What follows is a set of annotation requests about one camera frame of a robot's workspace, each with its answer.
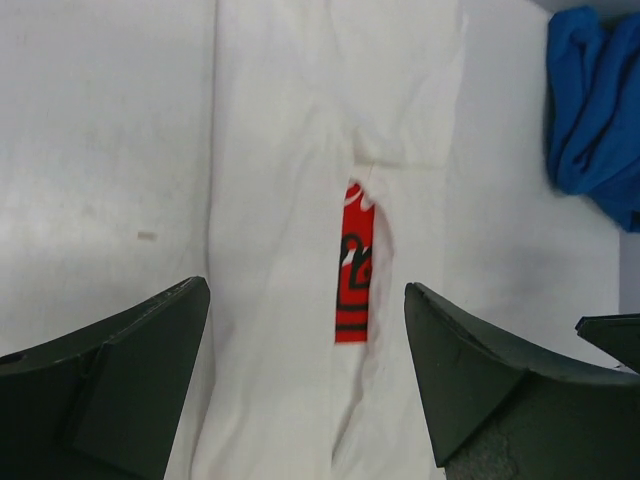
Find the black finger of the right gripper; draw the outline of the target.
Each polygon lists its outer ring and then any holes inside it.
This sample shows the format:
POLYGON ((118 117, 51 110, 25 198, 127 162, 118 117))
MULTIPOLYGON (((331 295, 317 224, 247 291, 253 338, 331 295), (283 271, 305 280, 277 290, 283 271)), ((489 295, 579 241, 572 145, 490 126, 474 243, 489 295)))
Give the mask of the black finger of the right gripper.
POLYGON ((639 372, 639 314, 583 317, 577 335, 614 357, 620 364, 639 372))

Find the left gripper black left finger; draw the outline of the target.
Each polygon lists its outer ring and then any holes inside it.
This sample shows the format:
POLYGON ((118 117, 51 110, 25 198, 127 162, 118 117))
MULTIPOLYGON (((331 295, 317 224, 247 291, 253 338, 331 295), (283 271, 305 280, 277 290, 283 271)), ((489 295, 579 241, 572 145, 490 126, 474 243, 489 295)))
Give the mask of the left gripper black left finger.
POLYGON ((210 303, 191 277, 1 359, 4 479, 161 479, 210 303))

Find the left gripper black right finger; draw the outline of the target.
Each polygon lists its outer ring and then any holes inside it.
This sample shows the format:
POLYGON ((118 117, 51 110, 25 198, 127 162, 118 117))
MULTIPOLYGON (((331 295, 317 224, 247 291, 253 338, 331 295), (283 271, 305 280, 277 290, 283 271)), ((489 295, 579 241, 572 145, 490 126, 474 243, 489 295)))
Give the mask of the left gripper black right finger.
POLYGON ((635 479, 639 372, 578 361, 405 290, 436 465, 449 479, 635 479))

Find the white t-shirt red print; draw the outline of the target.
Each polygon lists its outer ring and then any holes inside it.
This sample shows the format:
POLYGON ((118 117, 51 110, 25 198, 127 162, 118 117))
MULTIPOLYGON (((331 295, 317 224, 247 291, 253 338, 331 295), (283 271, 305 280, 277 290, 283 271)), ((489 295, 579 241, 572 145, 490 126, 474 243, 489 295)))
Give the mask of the white t-shirt red print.
POLYGON ((439 479, 404 289, 444 280, 457 1, 222 1, 194 479, 439 479))

